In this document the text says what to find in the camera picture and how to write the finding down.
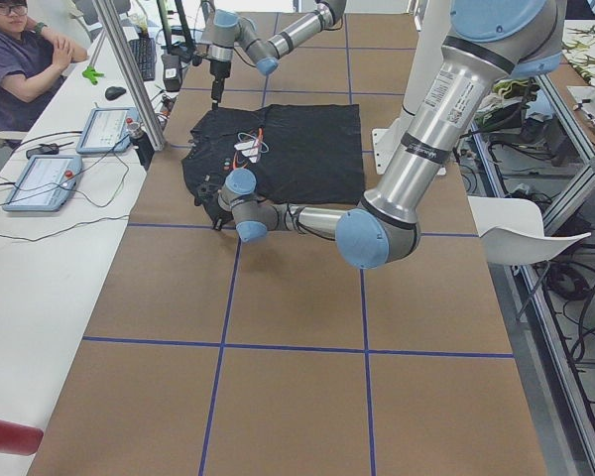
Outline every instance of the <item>sticker on robot arm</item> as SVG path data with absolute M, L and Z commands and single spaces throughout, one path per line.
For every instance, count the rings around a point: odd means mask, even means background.
M 479 100 L 483 97 L 485 86 L 472 81 L 466 76 L 442 69 L 423 106 L 439 114 L 439 119 L 462 128 L 465 121 L 471 121 Z

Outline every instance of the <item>eyeglasses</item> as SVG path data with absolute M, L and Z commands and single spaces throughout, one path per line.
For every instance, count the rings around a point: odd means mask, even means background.
M 6 17 L 11 15 L 11 12 L 15 12 L 16 15 L 22 17 L 29 12 L 29 8 L 26 5 L 0 5 L 0 15 Z

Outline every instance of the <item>man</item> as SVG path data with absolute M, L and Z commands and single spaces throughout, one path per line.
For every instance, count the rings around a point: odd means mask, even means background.
M 64 70 L 87 57 L 74 40 L 29 17 L 26 0 L 0 0 L 0 131 L 28 131 Z

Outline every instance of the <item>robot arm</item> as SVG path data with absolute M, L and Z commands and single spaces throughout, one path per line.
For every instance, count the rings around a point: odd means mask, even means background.
M 231 74 L 231 60 L 237 43 L 254 62 L 258 71 L 267 76 L 278 67 L 278 60 L 319 32 L 331 28 L 343 16 L 346 0 L 316 0 L 314 11 L 267 41 L 260 39 L 254 23 L 248 18 L 224 10 L 216 10 L 213 19 L 212 44 L 209 48 L 212 108 L 222 100 L 225 79 Z
M 524 76 L 557 66 L 565 1 L 508 8 L 504 0 L 453 0 L 442 67 L 379 184 L 364 192 L 356 208 L 259 203 L 253 174 L 232 172 L 218 203 L 233 214 L 241 239 L 253 241 L 275 229 L 314 231 L 334 236 L 344 259 L 362 269 L 409 255 L 420 237 L 417 206 L 492 84 L 516 70 Z

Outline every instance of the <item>red cylinder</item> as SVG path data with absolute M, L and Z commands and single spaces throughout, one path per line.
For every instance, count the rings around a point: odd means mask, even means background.
M 0 419 L 0 453 L 33 454 L 40 447 L 43 435 L 39 428 Z

